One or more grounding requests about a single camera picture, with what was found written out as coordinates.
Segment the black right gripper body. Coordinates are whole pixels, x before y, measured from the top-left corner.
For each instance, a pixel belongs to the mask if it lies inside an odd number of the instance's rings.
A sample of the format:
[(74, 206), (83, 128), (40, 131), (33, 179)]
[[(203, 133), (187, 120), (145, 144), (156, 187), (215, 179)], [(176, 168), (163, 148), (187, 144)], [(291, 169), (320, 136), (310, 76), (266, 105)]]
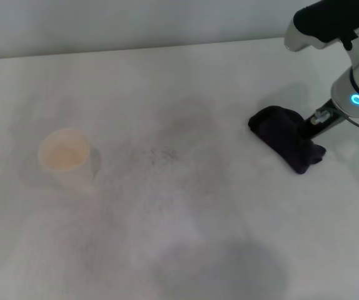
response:
[(344, 115), (330, 99), (304, 120), (304, 138), (313, 139), (344, 120)]

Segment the dark purple rag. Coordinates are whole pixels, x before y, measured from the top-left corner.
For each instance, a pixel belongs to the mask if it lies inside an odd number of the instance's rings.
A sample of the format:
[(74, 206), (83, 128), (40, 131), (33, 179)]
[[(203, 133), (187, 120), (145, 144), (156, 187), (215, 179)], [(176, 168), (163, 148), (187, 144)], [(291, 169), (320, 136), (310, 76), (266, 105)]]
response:
[(304, 119), (295, 111), (268, 106), (250, 117), (248, 127), (276, 152), (297, 174), (322, 161), (326, 149), (303, 137)]

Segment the white paper cup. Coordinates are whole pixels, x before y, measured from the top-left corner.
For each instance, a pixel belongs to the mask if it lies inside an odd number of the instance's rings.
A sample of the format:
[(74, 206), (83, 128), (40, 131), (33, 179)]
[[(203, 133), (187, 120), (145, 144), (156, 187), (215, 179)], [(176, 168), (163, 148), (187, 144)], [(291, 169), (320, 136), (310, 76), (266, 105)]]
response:
[(64, 128), (49, 134), (39, 146), (38, 161), (63, 189), (86, 194), (94, 191), (101, 154), (81, 131)]

